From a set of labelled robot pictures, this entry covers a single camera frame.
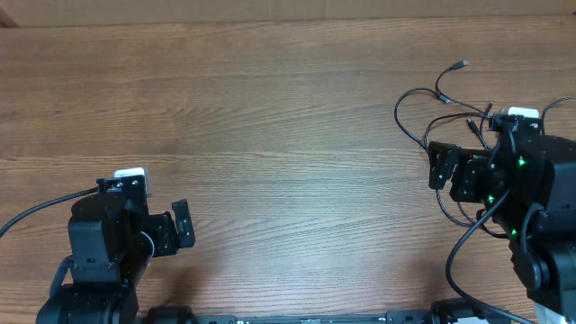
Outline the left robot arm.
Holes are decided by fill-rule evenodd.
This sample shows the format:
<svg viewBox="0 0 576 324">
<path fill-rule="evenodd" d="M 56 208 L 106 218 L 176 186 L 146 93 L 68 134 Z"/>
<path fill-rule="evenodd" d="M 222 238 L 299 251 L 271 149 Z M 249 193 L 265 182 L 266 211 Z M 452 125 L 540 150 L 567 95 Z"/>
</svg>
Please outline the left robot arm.
<svg viewBox="0 0 576 324">
<path fill-rule="evenodd" d="M 67 229 L 72 254 L 60 264 L 38 323 L 133 323 L 137 285 L 154 257 L 194 245 L 188 201 L 151 215 L 148 205 L 119 193 L 75 202 Z"/>
</svg>

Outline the black cable silver plugs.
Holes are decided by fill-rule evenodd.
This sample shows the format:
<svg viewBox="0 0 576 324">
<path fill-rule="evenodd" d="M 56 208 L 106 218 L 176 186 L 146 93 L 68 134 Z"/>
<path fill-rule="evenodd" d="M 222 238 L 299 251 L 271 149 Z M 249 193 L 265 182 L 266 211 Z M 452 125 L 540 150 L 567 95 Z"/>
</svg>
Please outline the black cable silver plugs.
<svg viewBox="0 0 576 324">
<path fill-rule="evenodd" d="M 534 133 L 537 135 L 545 135 L 545 115 L 548 113 L 549 110 L 553 109 L 556 105 L 566 102 L 566 101 L 574 101 L 575 96 L 567 96 L 560 99 L 553 101 L 552 103 L 548 104 L 542 114 L 539 114 L 539 111 L 535 111 L 535 121 L 528 123 L 528 133 Z M 430 143 L 429 140 L 429 133 L 435 128 L 438 122 L 450 122 L 451 120 L 462 119 L 465 118 L 467 120 L 467 124 L 471 132 L 476 136 L 476 138 L 480 141 L 481 145 L 486 150 L 493 150 L 493 147 L 490 147 L 486 139 L 484 137 L 484 132 L 487 130 L 496 131 L 496 122 L 495 117 L 497 116 L 496 113 L 491 113 L 492 104 L 490 103 L 488 107 L 484 111 L 478 112 L 460 112 L 455 114 L 448 114 L 443 115 L 440 117 L 435 118 L 433 121 L 429 123 L 427 126 L 424 135 L 422 137 L 422 141 L 420 142 L 421 146 L 424 149 L 428 148 L 428 144 Z"/>
</svg>

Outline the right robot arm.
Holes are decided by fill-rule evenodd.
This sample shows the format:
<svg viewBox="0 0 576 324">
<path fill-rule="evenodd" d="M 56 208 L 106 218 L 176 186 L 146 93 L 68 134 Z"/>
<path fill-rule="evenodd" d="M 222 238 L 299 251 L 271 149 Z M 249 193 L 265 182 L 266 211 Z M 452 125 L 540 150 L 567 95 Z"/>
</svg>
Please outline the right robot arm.
<svg viewBox="0 0 576 324">
<path fill-rule="evenodd" d="M 430 142 L 429 185 L 481 203 L 505 231 L 514 270 L 533 302 L 575 317 L 575 143 L 501 136 L 492 151 Z"/>
</svg>

